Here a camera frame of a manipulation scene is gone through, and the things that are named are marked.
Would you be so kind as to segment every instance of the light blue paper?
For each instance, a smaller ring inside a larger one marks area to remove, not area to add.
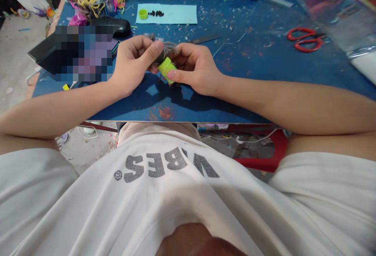
[[[162,11],[164,16],[148,15],[148,19],[142,20],[138,15],[141,9],[148,13]],[[195,5],[163,5],[163,4],[139,4],[137,8],[136,23],[155,24],[197,24],[197,6]]]

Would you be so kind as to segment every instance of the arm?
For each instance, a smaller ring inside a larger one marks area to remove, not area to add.
[[[54,138],[130,95],[163,49],[161,42],[137,36],[120,43],[108,82],[28,99],[0,117],[0,154],[55,148]]]
[[[181,44],[178,49],[180,70],[170,71],[170,79],[292,131],[296,135],[287,154],[323,151],[376,160],[376,102],[371,99],[323,85],[225,76],[207,48]]]

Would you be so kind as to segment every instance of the white t-shirt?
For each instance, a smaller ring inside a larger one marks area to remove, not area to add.
[[[293,154],[265,184],[188,125],[123,129],[80,177],[55,150],[0,156],[0,255],[155,255],[192,222],[252,256],[376,251],[373,161]]]

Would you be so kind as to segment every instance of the lime green cap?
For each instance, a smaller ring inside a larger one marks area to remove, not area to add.
[[[146,9],[140,9],[140,11],[138,12],[138,16],[142,20],[148,19],[148,11]]]
[[[171,59],[168,57],[166,57],[166,59],[158,66],[158,70],[166,78],[169,84],[172,84],[174,81],[167,78],[167,72],[173,69],[176,70],[176,67],[171,63]]]

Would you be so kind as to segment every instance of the computer mouse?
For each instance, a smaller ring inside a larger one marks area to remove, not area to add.
[[[114,38],[127,38],[131,32],[128,20],[120,18],[96,18],[90,22],[90,26],[120,26],[120,28],[115,32]]]

